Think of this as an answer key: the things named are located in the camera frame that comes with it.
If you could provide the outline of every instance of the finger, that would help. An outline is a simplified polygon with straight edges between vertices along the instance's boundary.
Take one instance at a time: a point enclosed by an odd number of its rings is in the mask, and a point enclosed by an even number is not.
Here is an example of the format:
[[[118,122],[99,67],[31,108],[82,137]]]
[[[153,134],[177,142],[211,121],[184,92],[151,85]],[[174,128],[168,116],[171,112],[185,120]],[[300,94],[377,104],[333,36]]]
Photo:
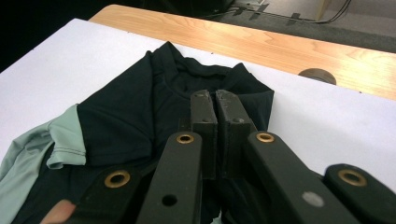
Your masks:
[[[67,200],[61,200],[47,213],[41,224],[65,222],[73,214],[76,206]]]

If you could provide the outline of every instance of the brass grommet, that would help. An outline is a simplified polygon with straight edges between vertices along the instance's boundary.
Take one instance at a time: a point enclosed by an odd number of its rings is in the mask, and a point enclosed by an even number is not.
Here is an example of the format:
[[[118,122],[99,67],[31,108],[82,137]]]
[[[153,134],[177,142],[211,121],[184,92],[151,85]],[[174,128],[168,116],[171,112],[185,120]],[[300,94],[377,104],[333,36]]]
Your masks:
[[[366,178],[354,170],[341,170],[338,176],[350,185],[364,187],[367,185]]]
[[[118,170],[109,174],[105,179],[106,187],[110,189],[117,189],[124,186],[131,180],[131,176],[124,170]]]
[[[177,137],[180,144],[188,144],[194,141],[194,137],[190,134],[181,134]]]
[[[275,141],[275,138],[269,133],[258,133],[256,135],[257,140],[264,143],[272,143]]]

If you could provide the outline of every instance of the clothing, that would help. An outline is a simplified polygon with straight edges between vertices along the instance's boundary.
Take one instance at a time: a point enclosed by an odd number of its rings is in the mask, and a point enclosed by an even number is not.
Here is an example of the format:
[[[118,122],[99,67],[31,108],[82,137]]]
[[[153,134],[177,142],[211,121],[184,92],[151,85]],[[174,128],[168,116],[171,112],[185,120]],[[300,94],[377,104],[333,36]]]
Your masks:
[[[0,167],[1,223],[10,223],[17,215],[38,177],[44,154],[51,146],[53,151],[47,160],[50,169],[60,169],[65,164],[85,164],[76,105],[12,142]]]
[[[267,130],[274,92],[244,65],[201,65],[165,43],[78,105],[86,164],[51,170],[43,162],[13,223],[39,222],[61,199],[77,203],[108,166],[128,162],[139,169],[157,161],[178,120],[191,115],[190,95],[199,90],[237,94],[257,129]]]

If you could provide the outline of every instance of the wooden surface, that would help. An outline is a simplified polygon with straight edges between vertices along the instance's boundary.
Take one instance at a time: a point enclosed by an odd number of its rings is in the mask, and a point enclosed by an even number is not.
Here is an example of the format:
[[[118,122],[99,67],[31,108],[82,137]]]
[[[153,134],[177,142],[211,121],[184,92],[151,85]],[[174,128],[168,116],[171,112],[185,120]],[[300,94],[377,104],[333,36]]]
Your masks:
[[[396,54],[117,5],[90,21],[292,74],[321,68],[338,86],[396,100]]]

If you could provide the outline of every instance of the black metal bar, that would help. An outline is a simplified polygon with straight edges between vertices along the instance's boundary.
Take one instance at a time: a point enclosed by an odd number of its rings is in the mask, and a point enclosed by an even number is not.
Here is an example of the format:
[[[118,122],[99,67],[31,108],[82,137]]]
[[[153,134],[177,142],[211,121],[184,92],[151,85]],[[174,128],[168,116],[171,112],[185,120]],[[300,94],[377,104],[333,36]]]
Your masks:
[[[75,212],[65,223],[134,223],[143,200],[136,193],[141,179],[141,174],[132,165],[115,166],[103,171],[87,189]]]
[[[330,166],[323,182],[361,223],[396,223],[395,193],[361,168]]]
[[[203,139],[203,179],[215,179],[218,119],[209,91],[197,91],[191,95],[191,129]]]
[[[202,139],[197,133],[172,134],[152,177],[137,224],[199,223]]]
[[[252,133],[244,152],[270,197],[268,223],[359,223],[275,134]]]
[[[216,91],[219,111],[219,160],[222,176],[241,178],[241,150],[252,123],[239,98],[228,91]]]

